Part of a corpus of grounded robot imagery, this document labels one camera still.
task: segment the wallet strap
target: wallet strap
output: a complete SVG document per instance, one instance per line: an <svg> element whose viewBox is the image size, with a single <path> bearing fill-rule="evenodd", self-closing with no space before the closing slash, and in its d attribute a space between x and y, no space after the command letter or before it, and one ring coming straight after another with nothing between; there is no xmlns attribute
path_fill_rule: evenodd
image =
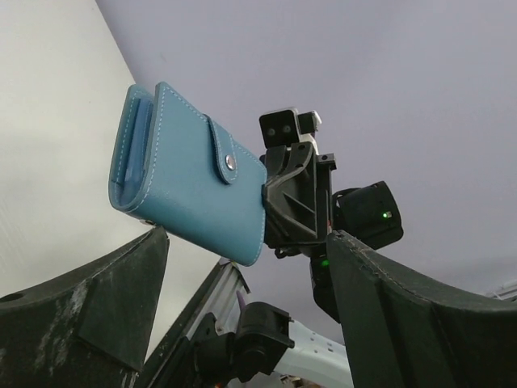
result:
<svg viewBox="0 0 517 388"><path fill-rule="evenodd" d="M204 115L204 117L210 127L216 147L217 170L225 183L232 184L237 179L238 172L232 135L212 120L210 116Z"/></svg>

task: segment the leather wallet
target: leather wallet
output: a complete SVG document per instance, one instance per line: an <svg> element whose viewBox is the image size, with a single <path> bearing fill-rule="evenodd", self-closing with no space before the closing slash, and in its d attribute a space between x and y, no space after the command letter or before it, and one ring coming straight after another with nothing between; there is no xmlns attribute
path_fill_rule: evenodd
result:
<svg viewBox="0 0 517 388"><path fill-rule="evenodd" d="M260 255L264 165L165 82L129 87L111 161L113 208L250 266Z"/></svg>

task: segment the white tabletop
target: white tabletop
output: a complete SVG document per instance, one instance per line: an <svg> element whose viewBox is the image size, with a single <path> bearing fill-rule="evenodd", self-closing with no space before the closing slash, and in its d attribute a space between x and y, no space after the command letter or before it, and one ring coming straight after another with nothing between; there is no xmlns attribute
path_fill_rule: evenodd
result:
<svg viewBox="0 0 517 388"><path fill-rule="evenodd" d="M95 1L6 0L0 22L1 297L106 255L147 228L107 199L133 80ZM218 259L171 237L150 351Z"/></svg>

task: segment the metal snap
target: metal snap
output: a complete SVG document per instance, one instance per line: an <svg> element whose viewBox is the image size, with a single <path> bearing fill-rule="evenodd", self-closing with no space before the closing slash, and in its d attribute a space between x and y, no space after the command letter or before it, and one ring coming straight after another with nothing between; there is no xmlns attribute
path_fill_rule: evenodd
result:
<svg viewBox="0 0 517 388"><path fill-rule="evenodd" d="M225 162L230 171L235 170L235 160L230 155L226 155Z"/></svg>

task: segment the blue wallet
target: blue wallet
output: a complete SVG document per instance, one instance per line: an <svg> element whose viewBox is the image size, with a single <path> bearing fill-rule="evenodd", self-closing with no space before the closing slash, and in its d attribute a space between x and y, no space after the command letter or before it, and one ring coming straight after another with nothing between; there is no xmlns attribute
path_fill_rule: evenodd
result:
<svg viewBox="0 0 517 388"><path fill-rule="evenodd" d="M164 82L129 87L111 161L113 208L238 264L264 240L264 165Z"/></svg>

